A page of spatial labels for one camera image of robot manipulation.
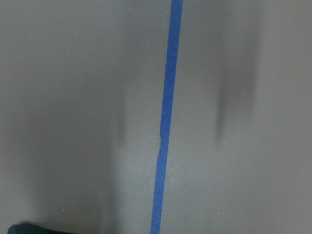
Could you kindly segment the black mouse pad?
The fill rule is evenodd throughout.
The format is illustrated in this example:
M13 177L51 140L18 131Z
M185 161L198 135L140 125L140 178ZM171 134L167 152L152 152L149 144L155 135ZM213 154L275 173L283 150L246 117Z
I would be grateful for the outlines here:
M34 224L22 223L11 226L7 234L62 234L62 232L48 230Z

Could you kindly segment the blue tape line lengthwise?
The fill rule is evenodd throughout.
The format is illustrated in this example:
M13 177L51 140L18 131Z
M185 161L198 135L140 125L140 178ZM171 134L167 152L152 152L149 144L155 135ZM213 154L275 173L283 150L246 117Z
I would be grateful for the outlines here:
M155 185L150 226L150 233L152 234L159 234L161 228L182 11L182 0L171 1L161 120L159 128L160 146L156 161Z

